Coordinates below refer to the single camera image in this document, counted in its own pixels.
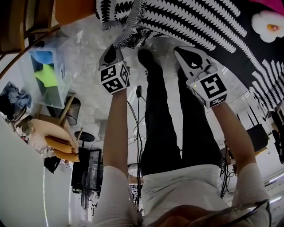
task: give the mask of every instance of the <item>forearm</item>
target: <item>forearm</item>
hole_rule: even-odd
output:
[[[234,156],[238,171],[247,164],[256,162],[252,141],[228,104],[223,102],[212,110]]]
[[[103,144],[103,165],[120,169],[126,176],[128,156],[126,89],[116,92],[111,101]]]

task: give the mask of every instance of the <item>pink fabric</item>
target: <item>pink fabric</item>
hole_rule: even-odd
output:
[[[259,2],[263,5],[268,6],[274,11],[282,14],[284,16],[284,6],[282,4],[282,0],[250,0],[251,2]]]

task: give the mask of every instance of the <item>person's right arm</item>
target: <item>person's right arm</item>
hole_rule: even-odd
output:
[[[212,107],[237,165],[238,173],[250,163],[256,163],[252,141],[243,125],[226,102]]]

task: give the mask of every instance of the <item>pant leg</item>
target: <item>pant leg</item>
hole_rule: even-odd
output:
[[[207,122],[203,104],[186,86],[182,69],[178,71],[178,86],[183,113],[182,162],[184,167],[214,164],[221,166],[223,156]]]
[[[141,157],[143,176],[182,167],[162,71],[149,71],[147,81],[145,111],[147,141]]]

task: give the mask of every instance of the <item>t-shirt sleeve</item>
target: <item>t-shirt sleeve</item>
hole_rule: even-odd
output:
[[[115,167],[104,167],[102,190],[93,217],[94,226],[130,227],[137,225],[137,216],[127,177]]]
[[[238,174],[237,186],[233,198],[233,206],[254,204],[269,199],[262,176],[256,163],[246,165]],[[254,226],[269,226],[269,218],[265,206],[252,215],[249,220]]]

